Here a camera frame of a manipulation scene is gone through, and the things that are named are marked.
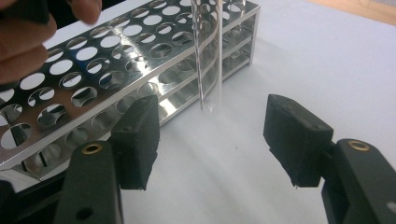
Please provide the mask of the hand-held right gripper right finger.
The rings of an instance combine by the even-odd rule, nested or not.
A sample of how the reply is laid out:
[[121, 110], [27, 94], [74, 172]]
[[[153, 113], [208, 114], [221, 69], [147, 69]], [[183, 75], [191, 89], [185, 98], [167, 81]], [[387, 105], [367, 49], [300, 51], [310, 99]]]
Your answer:
[[332, 135], [332, 127], [296, 101], [268, 95], [263, 137], [293, 186], [318, 186], [320, 156]]

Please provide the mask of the clear glass test tube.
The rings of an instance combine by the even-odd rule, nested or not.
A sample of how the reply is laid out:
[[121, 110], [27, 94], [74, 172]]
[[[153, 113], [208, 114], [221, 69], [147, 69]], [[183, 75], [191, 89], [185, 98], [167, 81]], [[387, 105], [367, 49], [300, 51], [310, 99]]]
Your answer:
[[222, 0], [191, 0], [200, 107], [219, 111], [222, 82]]

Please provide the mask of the silver metal test tube rack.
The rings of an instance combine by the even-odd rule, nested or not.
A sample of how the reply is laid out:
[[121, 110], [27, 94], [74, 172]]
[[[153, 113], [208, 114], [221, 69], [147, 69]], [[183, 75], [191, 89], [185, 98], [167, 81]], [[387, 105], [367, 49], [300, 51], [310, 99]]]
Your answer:
[[[225, 77], [251, 63], [260, 9], [223, 3]], [[64, 41], [0, 91], [0, 179], [26, 187], [57, 175], [76, 147], [107, 138], [148, 95], [161, 123], [199, 98], [190, 0], [153, 0]]]

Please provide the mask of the wooden table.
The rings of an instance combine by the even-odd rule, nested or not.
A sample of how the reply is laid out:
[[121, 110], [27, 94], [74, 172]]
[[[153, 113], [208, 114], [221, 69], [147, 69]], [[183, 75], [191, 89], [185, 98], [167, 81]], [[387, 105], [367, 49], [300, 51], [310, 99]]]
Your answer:
[[396, 26], [396, 0], [308, 0], [366, 19]]

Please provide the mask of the white board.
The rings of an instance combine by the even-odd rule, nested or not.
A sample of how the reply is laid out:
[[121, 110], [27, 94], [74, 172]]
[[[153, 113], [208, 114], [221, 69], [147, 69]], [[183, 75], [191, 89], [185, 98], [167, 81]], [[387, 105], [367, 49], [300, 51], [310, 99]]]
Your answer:
[[[48, 48], [153, 0], [128, 0], [97, 24], [58, 31]], [[161, 123], [145, 190], [122, 194], [134, 224], [325, 224], [319, 188], [291, 184], [263, 138], [269, 94], [288, 97], [396, 168], [396, 26], [308, 0], [260, 6], [251, 63], [222, 72], [219, 111], [199, 98]]]

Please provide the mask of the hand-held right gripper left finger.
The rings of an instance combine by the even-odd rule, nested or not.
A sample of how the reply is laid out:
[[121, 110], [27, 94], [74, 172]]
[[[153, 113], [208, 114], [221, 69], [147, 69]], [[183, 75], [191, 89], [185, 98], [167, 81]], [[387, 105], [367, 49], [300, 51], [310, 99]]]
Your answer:
[[117, 178], [122, 189], [147, 188], [160, 141], [158, 97], [132, 103], [111, 130]]

